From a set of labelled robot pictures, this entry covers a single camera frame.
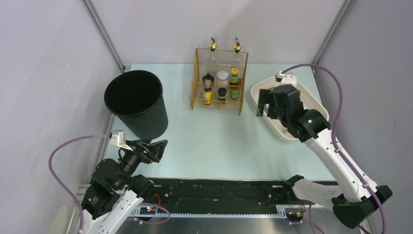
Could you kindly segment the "small black lid spice jar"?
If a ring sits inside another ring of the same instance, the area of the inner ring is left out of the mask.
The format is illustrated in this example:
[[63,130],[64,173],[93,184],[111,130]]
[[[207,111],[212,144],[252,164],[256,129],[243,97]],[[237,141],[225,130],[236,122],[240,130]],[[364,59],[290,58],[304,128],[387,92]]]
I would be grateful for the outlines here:
[[224,87],[218,89],[218,103],[222,106],[226,103],[227,90]]

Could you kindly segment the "oil bottle with brown liquid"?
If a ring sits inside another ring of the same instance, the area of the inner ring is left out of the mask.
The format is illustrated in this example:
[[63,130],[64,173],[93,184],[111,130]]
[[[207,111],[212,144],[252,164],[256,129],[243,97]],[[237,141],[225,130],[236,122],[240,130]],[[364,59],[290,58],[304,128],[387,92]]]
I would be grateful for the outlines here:
[[242,61],[243,61],[243,56],[241,54],[241,44],[238,40],[238,38],[235,38],[235,44],[233,46],[234,49],[234,54],[233,54],[233,59],[232,59],[232,66],[233,67],[241,67],[242,66]]

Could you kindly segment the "silver lid spice jar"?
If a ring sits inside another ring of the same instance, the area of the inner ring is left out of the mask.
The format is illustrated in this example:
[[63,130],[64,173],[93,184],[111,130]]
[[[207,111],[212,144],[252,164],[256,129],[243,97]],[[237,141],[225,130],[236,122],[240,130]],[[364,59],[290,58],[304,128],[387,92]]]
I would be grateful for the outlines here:
[[229,73],[227,71],[219,71],[217,73],[217,87],[219,88],[228,88],[229,84]]

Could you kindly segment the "small yellow label bottle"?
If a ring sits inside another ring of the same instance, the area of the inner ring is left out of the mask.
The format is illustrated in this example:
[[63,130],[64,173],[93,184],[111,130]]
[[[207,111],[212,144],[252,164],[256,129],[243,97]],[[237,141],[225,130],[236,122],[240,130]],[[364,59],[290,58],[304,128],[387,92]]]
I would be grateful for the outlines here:
[[210,105],[212,100],[212,88],[211,80],[206,79],[204,82],[204,94],[203,94],[203,103],[204,105]]

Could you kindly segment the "clear glass oil bottle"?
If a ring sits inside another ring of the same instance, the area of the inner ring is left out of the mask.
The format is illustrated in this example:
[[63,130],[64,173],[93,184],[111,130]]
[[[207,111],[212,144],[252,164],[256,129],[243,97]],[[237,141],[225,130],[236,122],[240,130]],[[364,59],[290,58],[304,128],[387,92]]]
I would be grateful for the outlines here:
[[217,63],[217,53],[216,53],[216,40],[211,38],[211,43],[209,44],[209,55],[208,55],[208,64],[216,65]]

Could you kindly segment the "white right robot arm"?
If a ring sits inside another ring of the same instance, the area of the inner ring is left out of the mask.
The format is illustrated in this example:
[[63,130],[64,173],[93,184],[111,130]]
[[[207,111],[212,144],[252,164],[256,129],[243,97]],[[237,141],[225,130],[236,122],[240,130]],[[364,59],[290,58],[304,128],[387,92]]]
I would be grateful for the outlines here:
[[339,147],[328,120],[316,109],[306,109],[300,91],[291,84],[261,89],[257,115],[278,119],[288,132],[311,149],[338,184],[338,189],[295,175],[284,183],[295,200],[307,200],[332,210],[347,228],[354,229],[392,195],[387,185],[377,185]]

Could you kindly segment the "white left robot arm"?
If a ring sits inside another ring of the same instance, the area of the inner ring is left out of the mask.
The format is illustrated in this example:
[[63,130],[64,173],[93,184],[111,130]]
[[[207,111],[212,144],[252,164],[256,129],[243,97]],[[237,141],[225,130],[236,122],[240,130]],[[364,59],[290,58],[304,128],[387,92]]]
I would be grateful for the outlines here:
[[167,140],[128,140],[110,133],[119,148],[117,160],[98,163],[79,207],[81,234],[113,234],[137,207],[144,215],[258,215],[266,210],[269,183],[205,179],[151,179],[135,175],[141,164],[160,162]]

